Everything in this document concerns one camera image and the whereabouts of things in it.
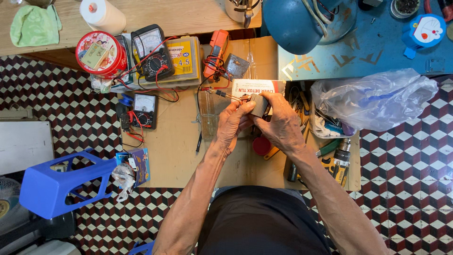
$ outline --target man's left hand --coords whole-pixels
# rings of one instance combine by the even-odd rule
[[[238,101],[232,102],[219,115],[219,125],[213,142],[226,150],[226,155],[233,152],[237,142],[237,135],[251,127],[253,121],[246,115],[249,114],[256,103],[253,101],[240,105]]]

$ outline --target hand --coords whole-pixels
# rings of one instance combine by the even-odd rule
[[[304,137],[299,127],[299,116],[297,116],[283,95],[263,92],[260,96],[265,97],[272,106],[272,118],[270,122],[267,122],[260,117],[250,116],[269,141],[285,154],[298,150],[305,145]]]
[[[255,105],[255,102],[240,105],[238,101],[234,101],[220,113],[217,133],[212,141],[221,149],[225,149],[227,156],[236,146],[237,135],[253,125],[253,121],[247,117],[247,114],[255,108]]]

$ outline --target blue workbench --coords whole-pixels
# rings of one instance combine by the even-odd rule
[[[372,10],[358,9],[356,24],[345,38],[318,45],[306,55],[297,56],[279,47],[279,79],[363,77],[402,68],[413,68],[423,75],[453,74],[453,41],[447,37],[446,30],[439,44],[417,51],[413,60],[403,55],[406,46],[401,41],[402,27],[424,13],[423,0],[418,12],[404,20],[391,17],[390,3],[391,0],[384,0]],[[437,1],[431,1],[431,8],[433,14],[443,17]]]

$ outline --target green cloth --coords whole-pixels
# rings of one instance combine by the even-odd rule
[[[34,5],[21,7],[11,24],[11,41],[16,47],[58,44],[61,21],[55,6],[43,9]]]

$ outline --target pen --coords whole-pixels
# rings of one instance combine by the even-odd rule
[[[200,145],[201,145],[201,132],[200,132],[200,137],[198,138],[198,144],[197,144],[197,149],[195,150],[195,155],[198,155],[200,152]]]

